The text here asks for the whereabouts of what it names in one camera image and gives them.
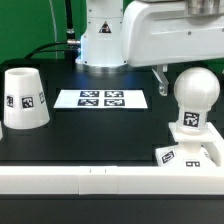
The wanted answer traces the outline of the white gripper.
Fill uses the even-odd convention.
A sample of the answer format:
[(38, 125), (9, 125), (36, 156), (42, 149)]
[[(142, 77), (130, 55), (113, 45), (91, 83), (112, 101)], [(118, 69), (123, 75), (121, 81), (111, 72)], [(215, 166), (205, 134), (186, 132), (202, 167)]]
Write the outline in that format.
[(133, 67), (151, 66), (161, 96), (168, 94), (167, 65), (224, 57), (224, 7), (213, 15), (191, 15), (186, 0), (132, 1), (126, 8), (121, 52)]

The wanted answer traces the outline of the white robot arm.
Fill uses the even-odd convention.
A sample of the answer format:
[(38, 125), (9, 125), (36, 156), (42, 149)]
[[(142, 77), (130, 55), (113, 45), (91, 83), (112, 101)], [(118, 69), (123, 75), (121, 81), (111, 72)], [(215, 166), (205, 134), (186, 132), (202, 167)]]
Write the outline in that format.
[(86, 0), (77, 66), (94, 73), (151, 66), (159, 92), (173, 63), (224, 57), (224, 0)]

